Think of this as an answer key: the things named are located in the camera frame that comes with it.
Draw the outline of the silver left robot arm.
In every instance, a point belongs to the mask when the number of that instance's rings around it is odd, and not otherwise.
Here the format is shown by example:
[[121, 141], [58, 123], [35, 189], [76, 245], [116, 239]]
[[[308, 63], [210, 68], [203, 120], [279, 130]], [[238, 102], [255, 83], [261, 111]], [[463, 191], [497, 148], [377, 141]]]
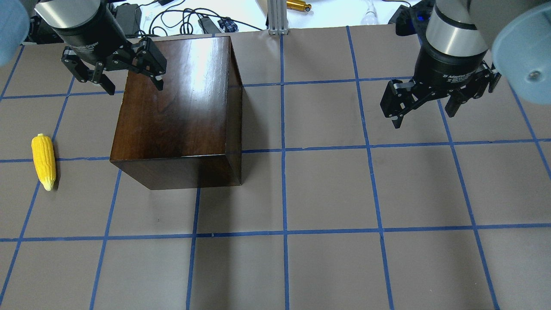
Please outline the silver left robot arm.
[[99, 85], [112, 96], [115, 86], [106, 72], [125, 69], [163, 90], [167, 59], [149, 37], [128, 41], [106, 0], [3, 0], [1, 65], [27, 37], [33, 12], [66, 43], [61, 63], [79, 82]]

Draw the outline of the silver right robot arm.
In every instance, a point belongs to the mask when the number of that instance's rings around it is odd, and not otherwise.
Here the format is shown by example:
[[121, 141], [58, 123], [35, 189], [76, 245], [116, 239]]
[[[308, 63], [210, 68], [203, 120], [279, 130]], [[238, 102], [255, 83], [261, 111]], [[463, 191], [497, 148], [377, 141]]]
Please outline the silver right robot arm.
[[406, 114], [448, 98], [455, 116], [470, 99], [492, 93], [501, 77], [523, 99], [550, 104], [548, 0], [421, 0], [392, 16], [396, 34], [417, 35], [420, 52], [408, 82], [392, 79], [380, 107], [396, 129]]

